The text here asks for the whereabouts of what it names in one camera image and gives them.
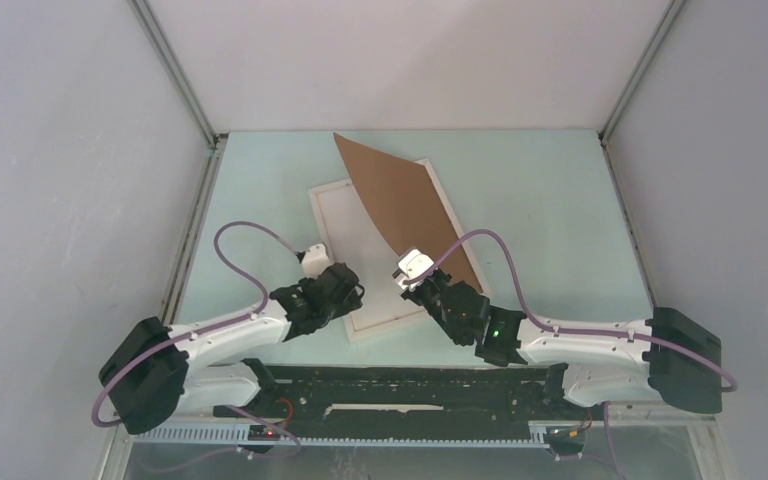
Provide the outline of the brown backing board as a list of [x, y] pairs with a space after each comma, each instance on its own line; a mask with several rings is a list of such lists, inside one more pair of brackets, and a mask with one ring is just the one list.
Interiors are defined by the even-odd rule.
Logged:
[[363, 207], [399, 256], [416, 248], [433, 260], [460, 237], [425, 165], [333, 135]]

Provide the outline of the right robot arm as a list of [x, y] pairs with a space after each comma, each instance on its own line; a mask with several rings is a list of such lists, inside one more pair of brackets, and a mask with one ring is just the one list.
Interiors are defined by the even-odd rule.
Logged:
[[541, 329], [442, 270], [420, 282], [403, 271], [393, 277], [403, 299], [423, 307], [455, 344], [473, 347], [484, 362], [548, 368], [541, 402], [553, 417], [605, 402], [661, 400], [697, 414], [722, 410], [725, 389], [711, 368], [721, 363], [721, 340], [676, 309], [590, 326], [543, 318]]

